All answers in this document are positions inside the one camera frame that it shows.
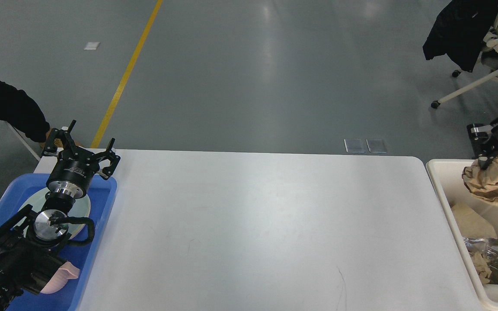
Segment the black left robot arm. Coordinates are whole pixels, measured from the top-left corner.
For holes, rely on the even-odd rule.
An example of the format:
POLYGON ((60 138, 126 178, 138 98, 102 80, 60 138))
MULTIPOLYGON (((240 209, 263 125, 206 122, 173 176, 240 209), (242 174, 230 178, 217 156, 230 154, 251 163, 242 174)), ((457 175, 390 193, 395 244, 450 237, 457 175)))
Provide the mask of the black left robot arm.
POLYGON ((82 298, 116 197, 120 157, 79 147, 54 128, 48 175, 22 175, 0 199, 0 311, 73 311, 82 298))

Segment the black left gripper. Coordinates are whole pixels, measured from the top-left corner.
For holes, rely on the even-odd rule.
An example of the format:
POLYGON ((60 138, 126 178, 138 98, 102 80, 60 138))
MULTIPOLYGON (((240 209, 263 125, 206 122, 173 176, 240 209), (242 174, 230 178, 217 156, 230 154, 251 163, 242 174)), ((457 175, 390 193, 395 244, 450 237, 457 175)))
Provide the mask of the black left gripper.
POLYGON ((51 129, 41 152, 42 157, 59 158, 47 180, 47 188, 52 193, 66 194, 73 199, 87 195, 94 175, 99 175, 103 180, 110 179, 121 160, 113 149, 116 140, 111 138, 105 150, 89 157, 89 163, 75 161, 80 156, 80 147, 71 136, 76 122, 72 120, 66 129, 51 129), (56 140, 62 144, 59 152, 56 140))

